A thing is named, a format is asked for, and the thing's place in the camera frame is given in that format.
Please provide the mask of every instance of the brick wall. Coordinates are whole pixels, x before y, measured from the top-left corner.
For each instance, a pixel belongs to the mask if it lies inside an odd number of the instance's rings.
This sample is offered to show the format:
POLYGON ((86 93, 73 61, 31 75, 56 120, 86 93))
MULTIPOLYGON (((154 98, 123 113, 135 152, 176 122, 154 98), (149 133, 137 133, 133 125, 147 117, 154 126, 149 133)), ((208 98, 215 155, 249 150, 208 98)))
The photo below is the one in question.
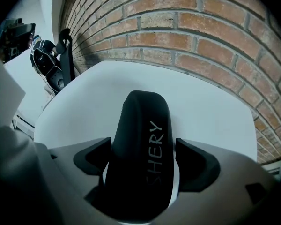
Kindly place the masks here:
POLYGON ((80 72, 135 61, 227 91, 251 109, 258 162, 281 158, 281 29, 259 0, 65 0, 63 28, 80 72))

